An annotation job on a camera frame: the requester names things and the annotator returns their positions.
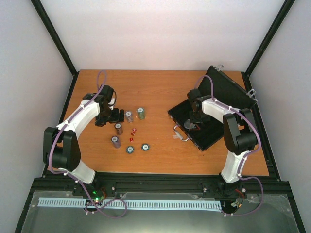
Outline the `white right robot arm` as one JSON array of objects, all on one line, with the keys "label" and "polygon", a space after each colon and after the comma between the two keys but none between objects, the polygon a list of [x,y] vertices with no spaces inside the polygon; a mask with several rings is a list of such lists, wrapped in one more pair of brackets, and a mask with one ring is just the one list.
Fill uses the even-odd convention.
[{"label": "white right robot arm", "polygon": [[187,97],[192,107],[191,125],[201,124],[209,117],[223,124],[228,154],[221,176],[226,183],[238,181],[248,154],[254,151],[256,145],[261,145],[252,112],[228,106],[213,95],[202,96],[198,89],[188,92]]}]

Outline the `black poker set case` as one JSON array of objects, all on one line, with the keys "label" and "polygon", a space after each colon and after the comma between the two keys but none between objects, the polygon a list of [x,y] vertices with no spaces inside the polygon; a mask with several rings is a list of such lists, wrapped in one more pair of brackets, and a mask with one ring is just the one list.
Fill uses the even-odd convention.
[{"label": "black poker set case", "polygon": [[257,100],[234,80],[210,66],[187,100],[168,111],[178,127],[200,151],[221,138],[230,152],[240,155],[258,143],[251,108]]}]

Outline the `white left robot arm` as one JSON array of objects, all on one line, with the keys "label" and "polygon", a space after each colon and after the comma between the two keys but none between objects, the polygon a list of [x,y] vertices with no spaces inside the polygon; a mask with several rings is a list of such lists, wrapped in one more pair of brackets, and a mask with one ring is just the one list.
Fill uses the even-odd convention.
[{"label": "white left robot arm", "polygon": [[94,179],[96,172],[82,161],[78,138],[92,120],[97,127],[124,122],[124,110],[115,108],[115,102],[116,91],[102,85],[97,93],[86,94],[65,121],[44,131],[43,162],[50,172],[71,175],[93,196],[100,192],[101,183]]}]

